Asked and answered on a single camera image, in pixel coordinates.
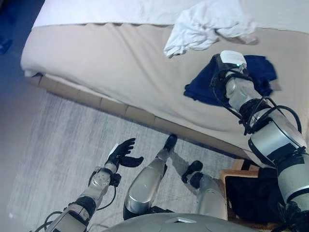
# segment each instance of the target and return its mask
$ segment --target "navy blue cloth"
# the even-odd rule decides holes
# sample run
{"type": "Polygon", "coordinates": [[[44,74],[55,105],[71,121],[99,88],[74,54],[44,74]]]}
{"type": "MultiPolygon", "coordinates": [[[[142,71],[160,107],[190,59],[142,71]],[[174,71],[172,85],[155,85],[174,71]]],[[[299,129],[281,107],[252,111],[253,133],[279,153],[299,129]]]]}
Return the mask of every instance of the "navy blue cloth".
{"type": "Polygon", "coordinates": [[[260,169],[258,178],[229,176],[225,186],[233,211],[239,217],[257,223],[282,222],[278,203],[285,204],[275,169],[260,169]]]}
{"type": "Polygon", "coordinates": [[[20,1],[4,1],[2,4],[0,6],[0,55],[5,54],[12,45],[16,18],[22,9],[20,1]]]}
{"type": "MultiPolygon", "coordinates": [[[[247,70],[253,80],[254,88],[262,96],[269,96],[272,92],[269,82],[277,78],[273,65],[264,56],[244,56],[247,61],[247,70]]],[[[198,76],[185,86],[185,96],[203,103],[222,106],[214,97],[209,85],[211,79],[219,71],[215,57],[212,57],[209,64],[198,74],[198,76]]],[[[227,105],[228,100],[218,91],[219,99],[227,105]]]]}

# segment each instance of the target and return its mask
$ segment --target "floor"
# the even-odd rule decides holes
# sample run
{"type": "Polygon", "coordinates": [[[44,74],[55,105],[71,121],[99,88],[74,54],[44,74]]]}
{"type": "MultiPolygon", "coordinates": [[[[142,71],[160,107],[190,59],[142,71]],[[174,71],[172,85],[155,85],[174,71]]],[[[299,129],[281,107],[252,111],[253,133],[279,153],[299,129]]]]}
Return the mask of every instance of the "floor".
{"type": "MultiPolygon", "coordinates": [[[[115,143],[136,138],[130,155],[143,156],[143,163],[137,168],[119,167],[122,179],[115,201],[94,214],[89,231],[100,232],[101,225],[110,227],[122,222],[123,203],[132,180],[153,160],[167,137],[143,125],[45,93],[24,138],[27,141],[24,150],[19,154],[22,159],[18,172],[14,173],[6,207],[9,222],[18,221],[27,231],[37,228],[50,212],[62,210],[77,199],[94,167],[104,164],[115,143]]],[[[221,169],[230,169],[234,161],[179,139],[167,160],[168,168],[154,205],[174,212],[196,212],[197,192],[181,181],[181,175],[195,160],[204,164],[204,174],[215,178],[221,169]]],[[[112,195],[113,190],[109,188],[101,205],[106,205],[112,195]]]]}
{"type": "Polygon", "coordinates": [[[20,162],[25,138],[29,134],[32,117],[38,111],[44,90],[25,82],[20,68],[23,46],[43,0],[17,0],[19,14],[11,36],[13,44],[0,55],[0,228],[1,231],[25,231],[23,225],[11,222],[4,210],[10,198],[15,173],[20,162]]]}
{"type": "MultiPolygon", "coordinates": [[[[23,219],[26,220],[15,220],[16,213],[7,212],[8,202],[12,203],[12,192],[14,192],[18,186],[16,186],[16,177],[22,178],[23,170],[23,155],[25,151],[29,151],[29,135],[31,134],[31,128],[33,128],[33,121],[35,116],[40,115],[42,111],[42,101],[46,98],[53,98],[52,101],[59,101],[59,99],[47,96],[43,89],[33,87],[25,82],[23,72],[20,68],[20,57],[23,46],[30,33],[32,24],[38,14],[43,0],[16,0],[18,2],[18,9],[16,12],[16,21],[14,28],[11,33],[13,44],[10,47],[7,54],[0,55],[0,122],[1,122],[1,153],[0,153],[0,184],[1,184],[1,198],[0,198],[0,228],[4,232],[15,232],[15,231],[29,231],[34,229],[35,225],[38,225],[38,221],[41,218],[36,218],[37,214],[49,210],[49,205],[36,204],[33,209],[36,209],[35,214],[33,211],[29,212],[29,215],[23,215],[23,219]]],[[[73,104],[70,101],[66,101],[65,104],[73,104]]],[[[85,109],[90,114],[97,114],[94,109],[85,109]]],[[[141,132],[146,133],[148,129],[143,129],[141,132]]],[[[151,146],[156,147],[156,141],[151,143],[151,146]]],[[[180,147],[188,146],[184,141],[180,142],[180,147]]],[[[203,148],[198,148],[196,145],[189,145],[192,149],[199,151],[199,155],[202,155],[203,148]]],[[[29,196],[25,195],[24,199],[23,192],[25,189],[19,189],[20,192],[15,192],[16,201],[20,204],[20,212],[23,212],[22,205],[26,205],[28,202],[35,202],[35,197],[40,197],[41,200],[45,198],[45,195],[40,196],[39,189],[35,190],[36,195],[29,196]]],[[[15,204],[15,211],[18,214],[18,204],[15,204]]]]}

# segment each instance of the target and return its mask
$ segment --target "gray carpet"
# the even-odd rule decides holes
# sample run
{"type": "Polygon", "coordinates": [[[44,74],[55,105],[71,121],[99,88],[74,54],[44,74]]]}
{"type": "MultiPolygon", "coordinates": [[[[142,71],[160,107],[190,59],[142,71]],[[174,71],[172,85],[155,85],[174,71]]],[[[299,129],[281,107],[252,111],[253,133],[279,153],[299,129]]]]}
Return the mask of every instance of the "gray carpet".
{"type": "MultiPolygon", "coordinates": [[[[97,212],[90,232],[102,231],[122,221],[126,191],[134,177],[162,148],[168,135],[116,116],[46,93],[40,110],[33,119],[27,148],[16,170],[13,191],[7,211],[26,226],[26,230],[41,225],[45,217],[62,210],[86,188],[89,176],[97,165],[103,165],[115,143],[136,137],[132,151],[144,156],[135,169],[120,167],[122,175],[115,202],[97,212]]],[[[178,140],[175,153],[168,160],[168,170],[159,187],[154,204],[175,212],[193,213],[196,196],[180,179],[188,163],[200,160],[203,171],[218,178],[221,169],[230,168],[233,159],[178,140]]],[[[102,205],[113,195],[110,188],[102,205]]]]}

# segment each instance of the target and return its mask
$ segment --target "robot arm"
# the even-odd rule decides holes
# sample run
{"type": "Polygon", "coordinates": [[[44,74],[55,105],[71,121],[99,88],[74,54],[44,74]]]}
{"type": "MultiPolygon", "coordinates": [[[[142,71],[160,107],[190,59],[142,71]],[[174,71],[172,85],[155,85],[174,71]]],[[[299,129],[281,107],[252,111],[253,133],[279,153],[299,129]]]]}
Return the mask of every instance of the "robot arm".
{"type": "Polygon", "coordinates": [[[245,126],[245,134],[252,134],[248,143],[263,164],[278,172],[278,183],[286,202],[286,220],[308,216],[309,213],[309,156],[301,135],[296,113],[288,107],[270,106],[253,86],[246,72],[246,61],[241,53],[223,51],[216,55],[219,75],[214,77],[213,91],[224,83],[225,96],[245,126]],[[297,129],[280,109],[289,110],[296,118],[297,129]]]}
{"type": "Polygon", "coordinates": [[[91,217],[102,202],[109,185],[117,187],[121,176],[116,174],[119,165],[137,167],[143,157],[138,159],[126,156],[133,149],[135,139],[129,139],[120,144],[109,156],[104,167],[97,167],[92,173],[88,188],[79,198],[69,204],[64,212],[47,228],[47,232],[84,232],[91,217]]]}

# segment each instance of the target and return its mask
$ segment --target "white towel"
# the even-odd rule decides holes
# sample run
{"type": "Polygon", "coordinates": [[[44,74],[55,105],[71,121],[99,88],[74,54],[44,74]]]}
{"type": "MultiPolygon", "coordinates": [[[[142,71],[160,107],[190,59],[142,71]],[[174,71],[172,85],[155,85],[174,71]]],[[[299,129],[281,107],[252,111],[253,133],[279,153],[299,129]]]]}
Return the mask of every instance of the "white towel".
{"type": "Polygon", "coordinates": [[[206,0],[187,10],[177,19],[164,48],[167,57],[180,55],[189,48],[204,50],[219,39],[248,35],[256,23],[246,15],[239,0],[206,0]]]}
{"type": "MultiPolygon", "coordinates": [[[[240,1],[260,28],[309,33],[309,0],[297,0],[297,4],[291,0],[240,1]]],[[[86,23],[174,25],[182,11],[200,2],[202,0],[45,0],[33,27],[86,23]]],[[[227,0],[219,10],[225,13],[224,8],[236,8],[239,3],[234,2],[227,0]]]]}

